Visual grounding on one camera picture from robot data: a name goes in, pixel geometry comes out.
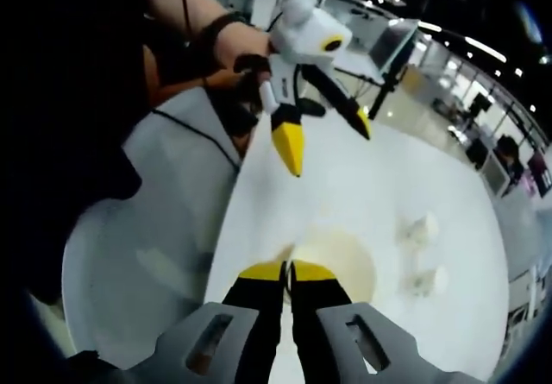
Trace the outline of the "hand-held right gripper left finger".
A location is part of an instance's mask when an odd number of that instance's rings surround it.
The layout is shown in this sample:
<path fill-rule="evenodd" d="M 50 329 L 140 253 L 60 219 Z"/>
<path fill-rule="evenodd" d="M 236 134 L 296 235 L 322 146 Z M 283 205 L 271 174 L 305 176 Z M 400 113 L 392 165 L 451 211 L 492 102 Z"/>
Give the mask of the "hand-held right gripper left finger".
<path fill-rule="evenodd" d="M 280 340 L 285 266 L 239 273 L 221 303 L 210 302 L 163 333 L 152 383 L 267 383 Z"/>

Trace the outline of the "person's left hand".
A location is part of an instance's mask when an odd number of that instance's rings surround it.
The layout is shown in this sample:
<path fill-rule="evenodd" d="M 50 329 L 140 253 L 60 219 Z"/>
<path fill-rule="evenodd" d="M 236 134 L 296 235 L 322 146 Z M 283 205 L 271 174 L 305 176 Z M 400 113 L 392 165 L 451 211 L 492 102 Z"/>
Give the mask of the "person's left hand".
<path fill-rule="evenodd" d="M 269 55 L 269 35 L 242 23 L 232 23 L 218 34 L 214 47 L 217 62 L 233 69 L 235 61 L 243 54 Z"/>

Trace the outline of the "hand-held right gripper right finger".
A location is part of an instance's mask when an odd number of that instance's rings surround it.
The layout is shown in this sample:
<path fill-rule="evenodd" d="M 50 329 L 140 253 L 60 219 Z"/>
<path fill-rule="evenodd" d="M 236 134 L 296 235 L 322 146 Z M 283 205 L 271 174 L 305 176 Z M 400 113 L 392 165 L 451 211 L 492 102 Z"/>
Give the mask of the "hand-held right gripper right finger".
<path fill-rule="evenodd" d="M 478 383 L 422 358 L 416 339 L 366 302 L 354 303 L 327 268 L 290 266 L 293 341 L 307 383 Z"/>

